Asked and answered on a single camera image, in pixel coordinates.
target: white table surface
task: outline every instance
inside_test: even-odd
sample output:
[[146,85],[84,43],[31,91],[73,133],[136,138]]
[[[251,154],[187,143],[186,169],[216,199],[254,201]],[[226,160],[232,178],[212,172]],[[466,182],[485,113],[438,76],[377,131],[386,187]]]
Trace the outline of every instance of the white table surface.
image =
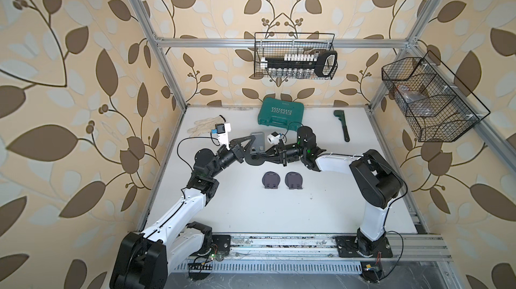
[[[342,108],[350,142],[344,141],[341,123],[333,116],[336,109],[304,110],[302,123],[313,129],[320,148],[340,154],[362,154],[369,149],[382,153],[364,108]],[[189,137],[186,131],[194,126],[194,122],[223,115],[231,124],[230,139],[248,136],[255,131],[263,131],[265,136],[273,131],[285,132],[285,129],[259,125],[259,111],[259,108],[213,107],[192,107],[186,111],[148,224],[158,220],[177,201],[181,196],[180,189],[190,178],[191,171],[177,157],[176,148],[180,140]],[[296,133],[289,131],[287,138],[287,144],[294,142]],[[202,148],[211,149],[214,153],[218,149],[210,139],[190,139],[181,144],[179,153],[193,166],[194,156]],[[278,189],[265,189],[261,183],[267,171],[274,171],[281,177]],[[290,171],[302,175],[303,189],[288,189],[284,181]],[[215,178],[220,183],[215,196],[193,219],[211,226],[214,232],[355,233],[362,222],[365,200],[352,175],[308,170],[301,162],[289,163],[287,167],[268,162],[261,166],[235,162]],[[417,233],[403,200],[392,205],[385,229]]]

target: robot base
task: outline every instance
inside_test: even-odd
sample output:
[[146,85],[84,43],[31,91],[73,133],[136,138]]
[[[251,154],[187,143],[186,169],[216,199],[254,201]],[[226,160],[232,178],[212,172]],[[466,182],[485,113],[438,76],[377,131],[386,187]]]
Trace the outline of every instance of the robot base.
[[392,258],[392,250],[390,249],[389,240],[383,234],[378,240],[371,241],[366,238],[360,229],[357,235],[336,236],[335,242],[339,251],[339,258],[375,258],[378,253],[382,258]]

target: mounting plate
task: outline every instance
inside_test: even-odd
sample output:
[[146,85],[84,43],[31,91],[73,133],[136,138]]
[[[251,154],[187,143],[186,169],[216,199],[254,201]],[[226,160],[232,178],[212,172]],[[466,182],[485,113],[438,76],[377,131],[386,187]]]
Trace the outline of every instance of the mounting plate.
[[[357,244],[355,243],[356,236],[336,236],[335,242],[337,244],[337,251],[339,252],[339,258],[363,258],[363,255],[357,253]],[[386,237],[380,240],[372,256],[376,257],[378,251],[380,251],[382,258],[392,258],[392,250],[390,249],[389,240]]]

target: green tool case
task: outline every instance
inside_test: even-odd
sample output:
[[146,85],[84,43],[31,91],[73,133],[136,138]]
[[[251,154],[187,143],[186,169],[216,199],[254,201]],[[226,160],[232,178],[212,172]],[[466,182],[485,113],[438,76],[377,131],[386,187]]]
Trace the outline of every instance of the green tool case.
[[297,131],[303,120],[304,105],[280,99],[266,98],[258,114],[258,124]]

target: gray disc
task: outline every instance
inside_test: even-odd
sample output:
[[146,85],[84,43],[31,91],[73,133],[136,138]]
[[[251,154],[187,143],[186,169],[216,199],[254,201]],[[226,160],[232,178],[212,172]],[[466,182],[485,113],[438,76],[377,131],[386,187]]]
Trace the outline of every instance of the gray disc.
[[261,183],[265,186],[265,188],[278,189],[278,185],[280,184],[280,176],[274,171],[267,171],[261,178]]
[[289,172],[285,176],[285,183],[289,189],[303,189],[303,177],[297,172]]

